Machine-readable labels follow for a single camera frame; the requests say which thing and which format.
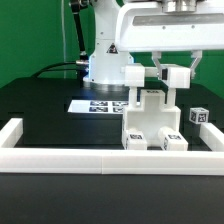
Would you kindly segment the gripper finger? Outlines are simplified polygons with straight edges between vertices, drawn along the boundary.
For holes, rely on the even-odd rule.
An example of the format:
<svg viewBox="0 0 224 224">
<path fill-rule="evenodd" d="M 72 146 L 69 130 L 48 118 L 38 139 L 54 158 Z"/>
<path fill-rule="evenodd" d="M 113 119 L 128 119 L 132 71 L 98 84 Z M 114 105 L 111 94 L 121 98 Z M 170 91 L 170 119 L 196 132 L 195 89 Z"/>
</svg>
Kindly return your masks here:
<svg viewBox="0 0 224 224">
<path fill-rule="evenodd" d="M 191 58 L 192 58 L 192 63 L 190 65 L 190 73 L 191 73 L 191 78 L 194 79 L 196 68 L 202 59 L 202 51 L 201 50 L 192 51 Z"/>
<path fill-rule="evenodd" d="M 152 53 L 152 61 L 158 69 L 158 78 L 160 80 L 167 76 L 167 68 L 160 63 L 161 56 L 162 54 L 159 51 L 154 51 Z"/>
</svg>

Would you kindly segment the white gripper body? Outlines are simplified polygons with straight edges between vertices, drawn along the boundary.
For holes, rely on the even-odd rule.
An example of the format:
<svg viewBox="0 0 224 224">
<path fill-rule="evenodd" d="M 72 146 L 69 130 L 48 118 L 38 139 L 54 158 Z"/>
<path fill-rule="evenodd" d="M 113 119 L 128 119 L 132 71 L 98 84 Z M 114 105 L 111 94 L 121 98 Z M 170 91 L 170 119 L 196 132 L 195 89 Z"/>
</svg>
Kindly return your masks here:
<svg viewBox="0 0 224 224">
<path fill-rule="evenodd" d="M 224 49 L 224 0 L 198 2 L 194 12 L 167 13 L 159 2 L 126 3 L 117 17 L 119 51 Z"/>
</svg>

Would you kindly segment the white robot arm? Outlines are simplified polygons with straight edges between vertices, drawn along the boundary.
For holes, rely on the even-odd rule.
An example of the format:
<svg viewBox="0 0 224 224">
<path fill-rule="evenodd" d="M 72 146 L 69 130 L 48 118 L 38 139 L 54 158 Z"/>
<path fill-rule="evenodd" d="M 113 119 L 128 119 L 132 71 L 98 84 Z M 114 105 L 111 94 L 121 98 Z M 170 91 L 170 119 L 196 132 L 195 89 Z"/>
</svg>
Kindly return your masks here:
<svg viewBox="0 0 224 224">
<path fill-rule="evenodd" d="M 79 13 L 95 13 L 95 50 L 80 57 L 87 86 L 141 87 L 152 74 L 134 63 L 133 52 L 150 52 L 154 74 L 170 88 L 188 88 L 205 50 L 224 49 L 224 0 L 70 0 L 76 28 Z"/>
</svg>

